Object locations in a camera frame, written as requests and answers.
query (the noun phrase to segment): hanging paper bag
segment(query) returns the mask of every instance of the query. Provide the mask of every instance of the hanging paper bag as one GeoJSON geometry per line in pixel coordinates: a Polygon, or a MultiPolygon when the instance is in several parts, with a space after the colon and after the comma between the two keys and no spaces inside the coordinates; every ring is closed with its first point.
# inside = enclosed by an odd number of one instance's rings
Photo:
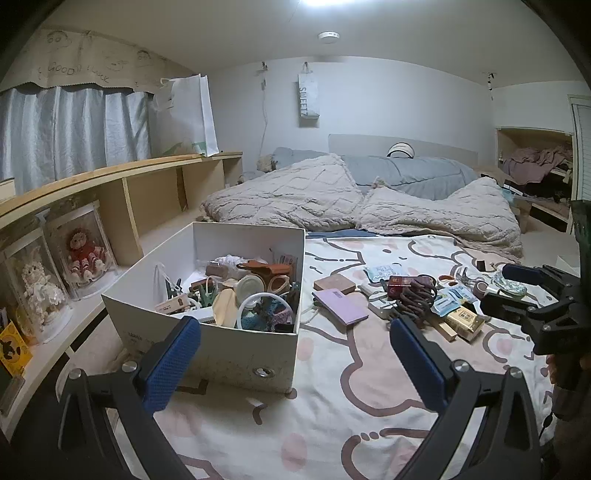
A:
{"type": "Polygon", "coordinates": [[[304,70],[298,75],[300,84],[300,117],[318,118],[320,106],[318,104],[318,83],[314,73],[308,69],[308,62],[304,63],[304,70]]]}

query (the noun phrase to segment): white wall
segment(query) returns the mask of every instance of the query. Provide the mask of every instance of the white wall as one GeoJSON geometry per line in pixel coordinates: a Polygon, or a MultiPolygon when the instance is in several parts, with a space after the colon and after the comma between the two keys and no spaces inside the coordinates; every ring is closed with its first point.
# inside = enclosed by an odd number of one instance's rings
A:
{"type": "MultiPolygon", "coordinates": [[[[396,60],[338,57],[268,62],[269,124],[262,155],[277,147],[328,152],[329,134],[405,137],[478,152],[493,162],[491,99],[486,87],[396,60]],[[301,123],[297,75],[308,60],[319,84],[320,119],[301,123]]],[[[245,171],[256,169],[264,128],[260,63],[209,75],[220,149],[242,150],[245,171]]]]}
{"type": "Polygon", "coordinates": [[[527,127],[572,133],[568,95],[591,95],[585,82],[535,82],[493,89],[496,127],[527,127]]]}

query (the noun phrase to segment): blue gripper pad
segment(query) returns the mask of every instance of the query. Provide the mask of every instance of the blue gripper pad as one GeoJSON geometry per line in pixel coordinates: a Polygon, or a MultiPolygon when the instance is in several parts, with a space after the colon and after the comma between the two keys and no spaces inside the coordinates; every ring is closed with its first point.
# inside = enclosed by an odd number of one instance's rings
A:
{"type": "Polygon", "coordinates": [[[448,404],[445,379],[400,319],[392,320],[390,344],[425,407],[442,413],[448,404]]]}
{"type": "Polygon", "coordinates": [[[166,408],[200,343],[199,321],[191,317],[145,381],[143,405],[147,412],[153,414],[166,408]]]}
{"type": "Polygon", "coordinates": [[[539,268],[522,267],[507,263],[502,270],[507,280],[520,281],[529,285],[540,285],[544,279],[539,268]]]}

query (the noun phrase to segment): purple notebook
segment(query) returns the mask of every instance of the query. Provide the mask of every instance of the purple notebook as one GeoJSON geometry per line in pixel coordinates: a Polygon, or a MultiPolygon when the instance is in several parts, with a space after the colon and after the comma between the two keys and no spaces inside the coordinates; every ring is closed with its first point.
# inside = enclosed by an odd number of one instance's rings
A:
{"type": "Polygon", "coordinates": [[[313,291],[312,296],[345,325],[352,325],[369,317],[368,309],[349,300],[338,288],[313,291]]]}

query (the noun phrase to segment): gray curtain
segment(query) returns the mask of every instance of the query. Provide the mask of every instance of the gray curtain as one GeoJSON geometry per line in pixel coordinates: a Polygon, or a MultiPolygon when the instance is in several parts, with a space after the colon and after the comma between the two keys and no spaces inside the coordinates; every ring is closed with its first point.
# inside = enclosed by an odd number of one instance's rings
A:
{"type": "Polygon", "coordinates": [[[0,93],[0,177],[17,193],[150,158],[149,93],[23,85],[0,93]]]}

